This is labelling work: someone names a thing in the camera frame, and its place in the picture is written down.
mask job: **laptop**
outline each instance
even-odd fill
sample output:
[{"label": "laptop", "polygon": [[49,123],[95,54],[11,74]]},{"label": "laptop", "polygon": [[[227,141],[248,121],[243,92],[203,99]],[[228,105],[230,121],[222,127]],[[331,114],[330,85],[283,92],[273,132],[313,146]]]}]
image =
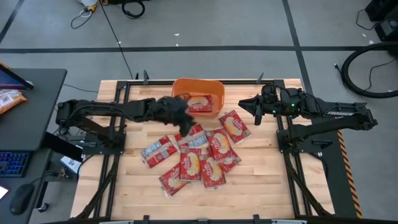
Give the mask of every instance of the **laptop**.
[{"label": "laptop", "polygon": [[24,80],[3,65],[0,65],[0,90],[32,90],[33,83]]}]

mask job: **wooden tabletop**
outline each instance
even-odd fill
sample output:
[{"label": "wooden tabletop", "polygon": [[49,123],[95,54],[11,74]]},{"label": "wooden tabletop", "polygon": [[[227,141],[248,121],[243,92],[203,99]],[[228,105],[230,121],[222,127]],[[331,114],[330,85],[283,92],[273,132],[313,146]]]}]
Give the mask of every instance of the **wooden tabletop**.
[{"label": "wooden tabletop", "polygon": [[[301,87],[299,79],[284,81],[286,87]],[[98,101],[113,101],[116,82],[101,82]],[[230,140],[242,161],[226,174],[226,184],[217,190],[205,190],[201,183],[188,184],[174,196],[165,197],[158,178],[179,162],[179,154],[175,153],[149,169],[141,162],[139,152],[164,135],[177,134],[178,127],[152,121],[127,121],[126,148],[119,162],[112,220],[142,220],[144,215],[150,215],[152,220],[251,219],[254,214],[259,214],[261,218],[293,218],[285,163],[275,135],[277,121],[272,115],[265,115],[261,125],[255,126],[254,118],[238,106],[239,100],[255,96],[261,92],[261,87],[262,85],[225,85],[224,107],[220,115],[236,110],[252,135],[238,145]],[[160,98],[170,95],[171,89],[171,86],[133,86],[129,99]],[[93,120],[107,126],[110,119],[95,117]],[[205,129],[221,127],[216,118],[197,118],[196,121]],[[296,118],[294,123],[310,124],[310,121]],[[321,161],[307,154],[302,154],[301,158],[308,188],[324,208],[333,213]],[[102,161],[103,156],[93,156],[81,168],[71,217],[78,215],[96,192]],[[299,190],[297,196],[303,214]],[[105,206],[106,197],[103,198],[102,215]]]}]

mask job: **blue keyboard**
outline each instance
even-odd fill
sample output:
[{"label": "blue keyboard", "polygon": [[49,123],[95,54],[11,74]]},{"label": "blue keyboard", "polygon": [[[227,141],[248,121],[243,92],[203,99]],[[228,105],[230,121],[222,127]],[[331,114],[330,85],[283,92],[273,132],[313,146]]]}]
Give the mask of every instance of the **blue keyboard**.
[{"label": "blue keyboard", "polygon": [[31,155],[31,152],[0,151],[0,177],[23,177]]}]

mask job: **orange basket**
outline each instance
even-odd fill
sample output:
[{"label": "orange basket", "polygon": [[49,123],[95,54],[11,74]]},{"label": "orange basket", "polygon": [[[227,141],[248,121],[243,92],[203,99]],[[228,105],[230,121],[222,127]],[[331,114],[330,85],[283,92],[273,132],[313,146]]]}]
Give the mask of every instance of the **orange basket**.
[{"label": "orange basket", "polygon": [[190,113],[202,118],[215,118],[224,106],[225,88],[216,80],[202,80],[196,78],[179,78],[174,81],[172,96],[189,94],[191,96],[211,95],[213,111],[202,113]]}]

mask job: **concrete floor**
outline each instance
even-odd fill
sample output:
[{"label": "concrete floor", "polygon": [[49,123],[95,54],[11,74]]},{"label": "concrete floor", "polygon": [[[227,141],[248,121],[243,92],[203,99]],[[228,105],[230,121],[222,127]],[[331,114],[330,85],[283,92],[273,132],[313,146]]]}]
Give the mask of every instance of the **concrete floor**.
[{"label": "concrete floor", "polygon": [[[0,35],[0,52],[6,49],[77,49],[117,47],[101,9],[80,29],[70,20],[82,10],[76,1],[20,0],[23,2],[6,35]],[[371,30],[355,25],[356,13],[370,0],[151,0],[146,13],[130,20],[116,6],[105,8],[123,47],[184,46],[291,46],[286,50],[126,52],[133,73],[149,72],[157,78],[301,78],[303,67],[294,51],[285,7],[288,3],[301,46],[361,46],[377,43]],[[0,30],[15,0],[0,1]],[[371,27],[367,15],[359,22]],[[314,95],[327,101],[368,102],[379,125],[368,132],[344,130],[346,148],[365,218],[398,220],[398,151],[394,145],[398,99],[374,100],[346,90],[333,64],[342,64],[351,52],[304,51],[303,62]],[[352,79],[367,87],[369,69],[388,62],[385,52],[360,56],[350,67]],[[20,68],[65,68],[65,83],[97,90],[100,80],[128,79],[118,52],[103,53],[0,53],[0,62]],[[396,90],[398,63],[374,70],[373,90]],[[58,101],[94,100],[95,93],[63,87]],[[49,131],[54,131],[54,121]],[[69,218],[76,184],[51,183],[45,200],[52,206],[34,212],[30,223]]]}]

